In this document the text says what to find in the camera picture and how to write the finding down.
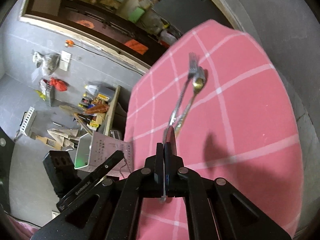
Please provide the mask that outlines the orange wall plug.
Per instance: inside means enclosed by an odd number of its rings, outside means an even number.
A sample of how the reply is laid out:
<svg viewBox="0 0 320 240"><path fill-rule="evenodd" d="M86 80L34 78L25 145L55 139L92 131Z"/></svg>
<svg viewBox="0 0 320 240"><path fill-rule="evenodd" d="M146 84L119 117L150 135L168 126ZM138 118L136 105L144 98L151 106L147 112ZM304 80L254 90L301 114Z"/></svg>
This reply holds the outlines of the orange wall plug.
<svg viewBox="0 0 320 240"><path fill-rule="evenodd" d="M65 41L65 47L73 47L74 46L74 42L72 40L66 40Z"/></svg>

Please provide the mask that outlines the white wall rack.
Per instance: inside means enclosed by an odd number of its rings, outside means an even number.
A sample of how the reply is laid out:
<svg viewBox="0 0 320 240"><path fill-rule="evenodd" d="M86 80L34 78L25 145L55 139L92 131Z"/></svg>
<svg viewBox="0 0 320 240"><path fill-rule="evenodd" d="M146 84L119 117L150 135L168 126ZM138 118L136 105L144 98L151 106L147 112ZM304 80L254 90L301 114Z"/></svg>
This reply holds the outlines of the white wall rack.
<svg viewBox="0 0 320 240"><path fill-rule="evenodd" d="M20 125L20 132L29 137L31 133L31 126L35 120L36 111L34 107L29 107L28 111L25 113L22 123Z"/></svg>

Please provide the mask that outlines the pink checked tablecloth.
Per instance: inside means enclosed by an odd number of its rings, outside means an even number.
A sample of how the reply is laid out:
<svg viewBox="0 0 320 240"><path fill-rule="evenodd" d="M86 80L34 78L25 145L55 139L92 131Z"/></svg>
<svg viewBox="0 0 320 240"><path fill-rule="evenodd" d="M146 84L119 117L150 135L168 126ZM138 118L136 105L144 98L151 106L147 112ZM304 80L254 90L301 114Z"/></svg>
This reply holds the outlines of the pink checked tablecloth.
<svg viewBox="0 0 320 240"><path fill-rule="evenodd" d="M223 177L289 235L302 209L303 161L286 89L249 34L208 20L183 35L133 87L125 141L136 169L156 153L183 84L189 53L207 82L177 137L186 167Z"/></svg>

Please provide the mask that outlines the steel table knife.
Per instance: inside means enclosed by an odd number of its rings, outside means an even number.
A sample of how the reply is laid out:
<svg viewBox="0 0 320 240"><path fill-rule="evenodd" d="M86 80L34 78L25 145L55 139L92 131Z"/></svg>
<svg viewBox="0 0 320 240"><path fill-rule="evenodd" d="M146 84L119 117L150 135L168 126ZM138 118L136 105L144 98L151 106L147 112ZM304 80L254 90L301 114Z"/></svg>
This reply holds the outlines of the steel table knife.
<svg viewBox="0 0 320 240"><path fill-rule="evenodd" d="M163 161L164 161L164 182L163 182L163 196L161 197L161 203L164 203L168 194L171 191L172 181L172 156L176 155L176 138L175 130L172 126L169 126L164 131L163 136Z"/></svg>

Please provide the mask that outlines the steel fork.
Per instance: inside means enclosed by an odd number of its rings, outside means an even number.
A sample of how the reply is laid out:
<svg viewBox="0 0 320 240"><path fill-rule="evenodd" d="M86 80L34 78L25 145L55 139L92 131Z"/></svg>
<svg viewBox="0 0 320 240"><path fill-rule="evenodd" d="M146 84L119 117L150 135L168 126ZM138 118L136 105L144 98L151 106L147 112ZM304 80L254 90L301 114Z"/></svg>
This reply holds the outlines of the steel fork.
<svg viewBox="0 0 320 240"><path fill-rule="evenodd" d="M172 111L172 114L170 116L169 123L168 123L169 126L171 126L176 121L178 111L180 109L187 87L191 82L191 80L194 78L194 76L198 73L198 71L199 71L199 57L195 53L189 53L189 70L188 70L187 80L185 81L182 87L180 96L178 97L175 108Z"/></svg>

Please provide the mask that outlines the gold spoon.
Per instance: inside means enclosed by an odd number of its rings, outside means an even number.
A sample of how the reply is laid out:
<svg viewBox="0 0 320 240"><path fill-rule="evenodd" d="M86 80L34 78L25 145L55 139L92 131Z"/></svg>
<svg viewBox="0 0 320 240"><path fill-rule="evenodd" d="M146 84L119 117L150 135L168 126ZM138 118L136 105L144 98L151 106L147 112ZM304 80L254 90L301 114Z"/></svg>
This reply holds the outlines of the gold spoon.
<svg viewBox="0 0 320 240"><path fill-rule="evenodd" d="M193 78L192 87L193 87L193 96L189 100L186 108L183 111L183 114L181 115L180 119L178 120L177 124L175 125L174 131L175 131L175 137L178 137L182 126L187 118L187 115L191 109L191 106L194 103L194 100L196 96L200 93L200 91L204 88L204 85L206 84L206 78L205 77L197 77Z"/></svg>

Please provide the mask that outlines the grey wall shelf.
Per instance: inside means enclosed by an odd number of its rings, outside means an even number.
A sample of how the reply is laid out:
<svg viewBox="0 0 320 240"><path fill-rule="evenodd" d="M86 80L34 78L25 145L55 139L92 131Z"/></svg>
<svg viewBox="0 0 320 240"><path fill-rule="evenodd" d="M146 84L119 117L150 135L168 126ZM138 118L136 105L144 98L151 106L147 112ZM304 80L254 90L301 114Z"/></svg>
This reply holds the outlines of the grey wall shelf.
<svg viewBox="0 0 320 240"><path fill-rule="evenodd" d="M48 107L53 107L55 100L55 88L50 84L46 86L46 104Z"/></svg>

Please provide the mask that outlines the clear bag dried goods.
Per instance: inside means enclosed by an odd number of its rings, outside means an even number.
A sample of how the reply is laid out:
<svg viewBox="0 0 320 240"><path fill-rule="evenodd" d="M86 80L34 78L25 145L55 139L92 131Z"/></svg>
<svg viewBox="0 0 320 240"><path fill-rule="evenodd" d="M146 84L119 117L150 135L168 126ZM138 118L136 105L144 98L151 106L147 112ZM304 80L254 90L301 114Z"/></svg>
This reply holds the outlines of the clear bag dried goods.
<svg viewBox="0 0 320 240"><path fill-rule="evenodd" d="M43 55L38 51L33 52L33 63L36 68L41 69L43 76L52 75L59 66L60 55L57 53L51 53Z"/></svg>

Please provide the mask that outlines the green box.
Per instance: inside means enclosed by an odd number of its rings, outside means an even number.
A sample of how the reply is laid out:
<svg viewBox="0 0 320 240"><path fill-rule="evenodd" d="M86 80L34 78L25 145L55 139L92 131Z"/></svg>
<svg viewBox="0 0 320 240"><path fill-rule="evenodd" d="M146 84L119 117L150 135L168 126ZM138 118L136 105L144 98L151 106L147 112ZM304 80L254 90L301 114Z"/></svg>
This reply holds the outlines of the green box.
<svg viewBox="0 0 320 240"><path fill-rule="evenodd" d="M137 23L139 19L145 14L145 10L141 7L136 7L129 14L128 20L132 23Z"/></svg>

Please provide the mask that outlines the wooden chopstick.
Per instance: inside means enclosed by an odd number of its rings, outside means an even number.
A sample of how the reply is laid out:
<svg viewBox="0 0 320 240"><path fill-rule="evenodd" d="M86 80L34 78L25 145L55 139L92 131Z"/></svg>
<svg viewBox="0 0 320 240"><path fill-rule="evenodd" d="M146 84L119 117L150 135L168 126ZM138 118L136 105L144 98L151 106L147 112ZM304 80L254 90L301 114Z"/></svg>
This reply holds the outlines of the wooden chopstick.
<svg viewBox="0 0 320 240"><path fill-rule="evenodd" d="M83 122L81 118L79 118L78 114L77 114L77 113L74 113L73 116L74 116L75 120L81 125L81 127L82 127L90 136L92 136L92 135L93 135L92 130L90 130L90 129L87 127L86 123Z"/></svg>

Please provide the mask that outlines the beige hanging cloth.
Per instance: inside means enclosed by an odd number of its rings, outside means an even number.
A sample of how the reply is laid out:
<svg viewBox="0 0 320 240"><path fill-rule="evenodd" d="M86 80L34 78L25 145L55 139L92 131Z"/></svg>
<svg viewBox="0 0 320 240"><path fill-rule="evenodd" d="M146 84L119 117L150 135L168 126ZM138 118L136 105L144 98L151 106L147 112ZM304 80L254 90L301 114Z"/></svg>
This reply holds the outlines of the beige hanging cloth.
<svg viewBox="0 0 320 240"><path fill-rule="evenodd" d="M71 147L75 149L75 142L79 141L77 129L55 129L51 128L47 130L48 134L62 147Z"/></svg>

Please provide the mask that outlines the red plastic bag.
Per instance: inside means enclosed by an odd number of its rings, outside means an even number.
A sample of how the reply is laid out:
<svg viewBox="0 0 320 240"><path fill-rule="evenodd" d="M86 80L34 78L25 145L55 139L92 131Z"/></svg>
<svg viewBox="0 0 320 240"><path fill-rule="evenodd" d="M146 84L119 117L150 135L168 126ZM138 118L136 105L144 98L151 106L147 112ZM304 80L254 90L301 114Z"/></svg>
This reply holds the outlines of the red plastic bag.
<svg viewBox="0 0 320 240"><path fill-rule="evenodd" d="M49 84L51 86L53 86L59 92L67 91L67 85L62 80L56 79L54 77L51 77L50 81L49 81Z"/></svg>

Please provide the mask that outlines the white perforated utensil holder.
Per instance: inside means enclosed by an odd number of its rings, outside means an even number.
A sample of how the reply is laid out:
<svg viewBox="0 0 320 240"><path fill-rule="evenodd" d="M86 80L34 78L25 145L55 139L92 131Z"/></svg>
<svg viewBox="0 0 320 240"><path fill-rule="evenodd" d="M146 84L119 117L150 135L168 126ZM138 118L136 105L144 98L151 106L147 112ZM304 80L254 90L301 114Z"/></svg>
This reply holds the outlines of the white perforated utensil holder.
<svg viewBox="0 0 320 240"><path fill-rule="evenodd" d="M132 144L98 132L80 137L74 167L76 170L93 172L117 150L123 152L124 159L112 168L108 174L114 177L127 177L133 171Z"/></svg>

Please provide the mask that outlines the wooden grater board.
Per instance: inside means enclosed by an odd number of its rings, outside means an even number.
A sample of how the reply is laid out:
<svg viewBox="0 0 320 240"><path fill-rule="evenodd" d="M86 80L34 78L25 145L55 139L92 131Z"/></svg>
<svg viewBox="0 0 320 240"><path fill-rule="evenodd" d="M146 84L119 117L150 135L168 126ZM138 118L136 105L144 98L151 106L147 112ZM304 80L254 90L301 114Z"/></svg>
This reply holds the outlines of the wooden grater board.
<svg viewBox="0 0 320 240"><path fill-rule="evenodd" d="M36 135L34 132L31 132L30 135L31 139L35 139L38 140L40 142L42 142L43 144L60 151L62 149L62 146L60 144L58 144L58 142L54 139L50 139L48 137L41 137L39 135Z"/></svg>

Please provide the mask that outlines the white wall socket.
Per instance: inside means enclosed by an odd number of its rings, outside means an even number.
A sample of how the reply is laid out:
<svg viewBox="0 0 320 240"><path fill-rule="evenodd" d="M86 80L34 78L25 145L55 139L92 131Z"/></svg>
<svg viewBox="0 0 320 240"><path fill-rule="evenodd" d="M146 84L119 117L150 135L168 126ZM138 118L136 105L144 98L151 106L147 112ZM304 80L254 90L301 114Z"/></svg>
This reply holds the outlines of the white wall socket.
<svg viewBox="0 0 320 240"><path fill-rule="evenodd" d="M61 51L60 54L60 61L59 61L59 69L67 72L68 68L69 68L69 64L71 61L71 53L67 52L67 51Z"/></svg>

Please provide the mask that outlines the dark grey cabinet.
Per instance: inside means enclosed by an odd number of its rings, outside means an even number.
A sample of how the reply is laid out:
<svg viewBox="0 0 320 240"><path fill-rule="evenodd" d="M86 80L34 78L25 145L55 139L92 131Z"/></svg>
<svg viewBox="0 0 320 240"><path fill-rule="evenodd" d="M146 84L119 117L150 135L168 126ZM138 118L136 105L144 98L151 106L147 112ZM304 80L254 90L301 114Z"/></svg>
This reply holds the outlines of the dark grey cabinet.
<svg viewBox="0 0 320 240"><path fill-rule="evenodd" d="M169 23L176 38L207 20L231 28L222 11L211 0L158 0L153 11Z"/></svg>

